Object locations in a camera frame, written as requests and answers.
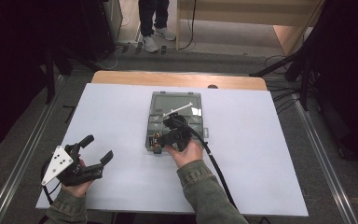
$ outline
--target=white table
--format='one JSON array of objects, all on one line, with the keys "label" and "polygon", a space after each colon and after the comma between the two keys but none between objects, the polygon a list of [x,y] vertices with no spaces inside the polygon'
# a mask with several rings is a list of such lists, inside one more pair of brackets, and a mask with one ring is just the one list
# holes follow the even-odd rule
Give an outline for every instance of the white table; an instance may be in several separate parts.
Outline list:
[{"label": "white table", "polygon": [[[153,91],[199,92],[210,149],[244,215],[307,216],[307,208],[268,91],[88,84],[63,139],[73,144],[93,134],[80,150],[86,164],[115,157],[88,191],[89,209],[118,212],[193,213],[176,166],[167,153],[145,149]],[[215,170],[207,156],[207,165]],[[57,182],[48,185],[50,189]],[[48,208],[43,192],[36,205]]]}]

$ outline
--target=person's leg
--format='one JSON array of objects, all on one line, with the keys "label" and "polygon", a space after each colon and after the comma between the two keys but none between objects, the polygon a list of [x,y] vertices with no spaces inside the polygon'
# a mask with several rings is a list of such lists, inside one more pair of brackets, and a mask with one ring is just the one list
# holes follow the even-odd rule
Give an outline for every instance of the person's leg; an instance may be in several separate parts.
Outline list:
[{"label": "person's leg", "polygon": [[169,5],[170,5],[170,0],[157,0],[156,20],[154,24],[156,28],[161,29],[167,27]]},{"label": "person's leg", "polygon": [[142,36],[150,36],[153,31],[153,15],[156,11],[157,0],[139,0],[139,19]]}]

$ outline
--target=gray sneaker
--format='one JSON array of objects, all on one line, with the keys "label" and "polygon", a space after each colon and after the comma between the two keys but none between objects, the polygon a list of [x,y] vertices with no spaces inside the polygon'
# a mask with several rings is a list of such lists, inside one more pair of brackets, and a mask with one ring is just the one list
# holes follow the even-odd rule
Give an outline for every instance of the gray sneaker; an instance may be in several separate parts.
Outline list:
[{"label": "gray sneaker", "polygon": [[142,43],[145,46],[145,50],[149,53],[156,52],[158,50],[158,47],[156,45],[156,42],[154,42],[154,39],[152,36],[144,36],[142,38]]},{"label": "gray sneaker", "polygon": [[174,40],[176,39],[176,35],[172,32],[169,32],[167,27],[155,30],[155,35],[164,36],[167,40]]}]

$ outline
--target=forearm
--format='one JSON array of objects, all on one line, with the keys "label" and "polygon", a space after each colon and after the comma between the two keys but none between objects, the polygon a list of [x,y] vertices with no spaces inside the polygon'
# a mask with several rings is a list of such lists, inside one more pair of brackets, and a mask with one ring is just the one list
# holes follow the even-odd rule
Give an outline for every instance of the forearm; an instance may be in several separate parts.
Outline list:
[{"label": "forearm", "polygon": [[192,161],[177,171],[183,192],[197,214],[197,223],[247,223],[228,201],[204,161]]},{"label": "forearm", "polygon": [[46,223],[86,223],[86,197],[76,197],[68,191],[61,190],[54,203],[47,211]]}]

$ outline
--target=gray carpet floor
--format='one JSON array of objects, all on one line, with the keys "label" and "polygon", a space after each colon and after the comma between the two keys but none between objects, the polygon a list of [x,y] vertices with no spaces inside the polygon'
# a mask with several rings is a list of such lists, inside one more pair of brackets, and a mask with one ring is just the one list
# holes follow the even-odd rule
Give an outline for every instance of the gray carpet floor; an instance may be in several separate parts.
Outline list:
[{"label": "gray carpet floor", "polygon": [[[229,56],[218,54],[203,54],[167,51],[163,54],[149,54],[144,50],[128,49],[116,52],[118,63],[113,70],[145,70],[161,72],[202,72],[226,74],[230,76],[245,76],[265,67],[264,57]],[[103,62],[103,66],[116,64],[115,55]],[[65,78],[65,85],[58,93],[58,98],[52,116],[48,121],[36,147],[31,162],[9,204],[2,223],[37,223],[45,214],[45,210],[35,209],[40,188],[40,169],[52,150],[64,138],[70,124],[71,109],[76,106],[82,91],[92,79],[93,73],[81,64],[74,63],[75,70],[70,77]],[[265,76],[269,90],[288,87],[281,75]],[[272,91],[272,97],[282,91]],[[46,91],[37,95],[29,108],[13,126],[5,141],[0,145],[0,190],[8,179],[12,167],[25,146],[39,115],[44,108]],[[287,102],[291,96],[286,96],[276,102],[276,106]],[[314,121],[327,153],[335,166],[337,174],[345,190],[351,198],[358,198],[358,161],[346,161],[340,158],[337,146],[324,124],[323,117],[316,110],[316,102],[309,98],[310,115]],[[286,138],[300,187],[310,213],[309,217],[269,217],[271,223],[343,223],[331,190],[326,182],[319,162],[311,147],[303,123],[294,106],[279,113],[279,120]],[[358,203],[352,205],[358,216]],[[134,223],[150,223],[154,215],[136,215]],[[260,217],[248,217],[251,223],[258,223]],[[111,223],[112,213],[89,211],[89,220],[101,223]]]}]

